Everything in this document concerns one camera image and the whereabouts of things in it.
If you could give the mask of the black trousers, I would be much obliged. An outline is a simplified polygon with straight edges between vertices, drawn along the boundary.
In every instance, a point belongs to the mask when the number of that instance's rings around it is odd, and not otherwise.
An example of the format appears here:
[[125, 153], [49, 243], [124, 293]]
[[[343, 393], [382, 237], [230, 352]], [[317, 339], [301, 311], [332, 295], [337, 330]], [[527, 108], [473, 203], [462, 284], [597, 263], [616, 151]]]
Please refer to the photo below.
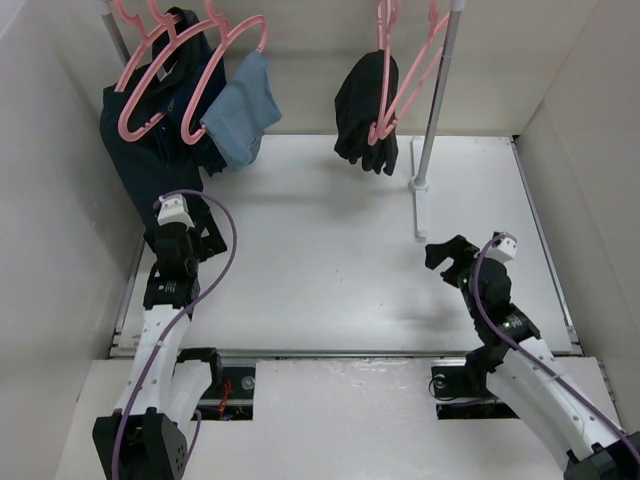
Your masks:
[[361, 161], [364, 171], [391, 176], [398, 156], [392, 132], [371, 146], [370, 127], [378, 119], [384, 73], [384, 51], [361, 57], [346, 76], [334, 99], [337, 140], [335, 152], [352, 165]]

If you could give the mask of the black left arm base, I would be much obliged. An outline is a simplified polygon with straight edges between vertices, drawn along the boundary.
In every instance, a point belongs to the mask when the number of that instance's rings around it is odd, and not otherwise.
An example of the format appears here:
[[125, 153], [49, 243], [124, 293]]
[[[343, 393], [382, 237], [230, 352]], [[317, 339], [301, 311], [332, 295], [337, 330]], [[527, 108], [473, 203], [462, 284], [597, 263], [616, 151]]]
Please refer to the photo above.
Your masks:
[[197, 405], [204, 421], [250, 421], [254, 413], [256, 363], [222, 356], [214, 348], [189, 348], [177, 362], [198, 360], [210, 367], [212, 383]]

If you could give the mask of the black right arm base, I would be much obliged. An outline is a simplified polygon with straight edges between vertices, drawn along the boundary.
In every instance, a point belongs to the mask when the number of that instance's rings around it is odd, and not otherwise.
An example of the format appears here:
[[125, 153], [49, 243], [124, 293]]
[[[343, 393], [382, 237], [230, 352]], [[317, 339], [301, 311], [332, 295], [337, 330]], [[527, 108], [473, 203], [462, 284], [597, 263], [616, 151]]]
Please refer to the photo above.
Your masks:
[[438, 420], [518, 419], [518, 415], [487, 389], [487, 375], [501, 362], [489, 347], [464, 358], [436, 360], [431, 365], [429, 392], [436, 400]]

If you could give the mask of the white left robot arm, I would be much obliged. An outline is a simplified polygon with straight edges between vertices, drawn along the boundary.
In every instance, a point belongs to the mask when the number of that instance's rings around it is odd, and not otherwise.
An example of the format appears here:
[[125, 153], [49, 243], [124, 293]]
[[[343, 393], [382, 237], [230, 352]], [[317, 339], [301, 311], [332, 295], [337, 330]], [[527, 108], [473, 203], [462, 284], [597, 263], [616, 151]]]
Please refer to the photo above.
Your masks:
[[156, 261], [130, 375], [112, 414], [97, 418], [92, 431], [108, 479], [182, 478], [194, 447], [186, 431], [201, 421], [199, 399], [223, 387], [215, 350], [180, 348], [207, 257], [180, 196], [162, 203], [150, 241]]

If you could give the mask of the dark navy hanging trousers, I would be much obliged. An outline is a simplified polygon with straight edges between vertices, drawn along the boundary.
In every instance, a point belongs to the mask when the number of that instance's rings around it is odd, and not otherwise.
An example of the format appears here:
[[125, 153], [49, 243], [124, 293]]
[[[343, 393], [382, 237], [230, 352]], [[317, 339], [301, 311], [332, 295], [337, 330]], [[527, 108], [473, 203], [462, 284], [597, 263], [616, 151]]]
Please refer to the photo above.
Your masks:
[[103, 90], [100, 135], [144, 227], [157, 226], [154, 203], [168, 192], [203, 189], [199, 167], [182, 143], [179, 131], [168, 118], [136, 142], [125, 141], [118, 132], [121, 112], [147, 67], [138, 68], [127, 88], [113, 85]]

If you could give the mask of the grey rack pole right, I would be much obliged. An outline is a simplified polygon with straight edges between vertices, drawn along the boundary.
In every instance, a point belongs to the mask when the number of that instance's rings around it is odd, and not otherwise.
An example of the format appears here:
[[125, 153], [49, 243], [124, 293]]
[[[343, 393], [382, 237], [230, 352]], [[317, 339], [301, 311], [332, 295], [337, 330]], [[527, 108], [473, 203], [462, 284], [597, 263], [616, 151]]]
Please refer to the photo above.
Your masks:
[[437, 126], [449, 76], [456, 36], [465, 5], [465, 0], [453, 0], [450, 2], [449, 20], [446, 26], [446, 34], [444, 37], [444, 43], [440, 55], [440, 62], [434, 87], [431, 110], [425, 134], [425, 149], [431, 148], [431, 153], [433, 150]]

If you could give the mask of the grey rack pole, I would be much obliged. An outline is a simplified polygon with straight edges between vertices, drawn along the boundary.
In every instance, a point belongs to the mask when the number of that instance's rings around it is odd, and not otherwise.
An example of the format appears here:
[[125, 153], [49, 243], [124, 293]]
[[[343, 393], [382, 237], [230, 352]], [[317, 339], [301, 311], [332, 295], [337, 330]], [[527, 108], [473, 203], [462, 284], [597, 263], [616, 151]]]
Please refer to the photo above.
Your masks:
[[100, 17], [115, 47], [116, 53], [122, 64], [126, 65], [130, 60], [130, 53], [113, 14], [111, 2], [109, 0], [98, 0], [97, 4], [99, 6]]
[[465, 5], [465, 0], [453, 0], [450, 2], [449, 20], [446, 26], [446, 34], [444, 37], [444, 43], [440, 55], [440, 62], [434, 87], [431, 110], [425, 134], [425, 149], [431, 148], [431, 153], [433, 150], [437, 126], [449, 76], [456, 36]]

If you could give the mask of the light blue hanging garment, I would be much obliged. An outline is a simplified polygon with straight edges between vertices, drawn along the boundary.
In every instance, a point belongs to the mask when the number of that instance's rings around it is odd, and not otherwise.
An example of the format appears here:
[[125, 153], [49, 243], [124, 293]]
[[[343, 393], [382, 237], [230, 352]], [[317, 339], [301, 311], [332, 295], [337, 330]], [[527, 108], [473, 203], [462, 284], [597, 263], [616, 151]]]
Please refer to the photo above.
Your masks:
[[267, 59], [252, 51], [200, 118], [200, 124], [226, 165], [238, 171], [256, 160], [265, 131], [281, 118], [269, 84]]

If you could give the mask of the grey rack pole left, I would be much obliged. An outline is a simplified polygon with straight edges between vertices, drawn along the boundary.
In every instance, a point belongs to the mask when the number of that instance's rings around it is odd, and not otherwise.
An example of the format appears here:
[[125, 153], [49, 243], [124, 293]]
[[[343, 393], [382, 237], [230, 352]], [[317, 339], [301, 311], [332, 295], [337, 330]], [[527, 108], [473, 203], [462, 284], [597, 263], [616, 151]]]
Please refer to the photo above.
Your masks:
[[130, 60], [130, 53], [113, 14], [111, 2], [109, 0], [98, 0], [97, 4], [99, 6], [100, 17], [115, 47], [116, 53], [122, 64], [126, 65]]

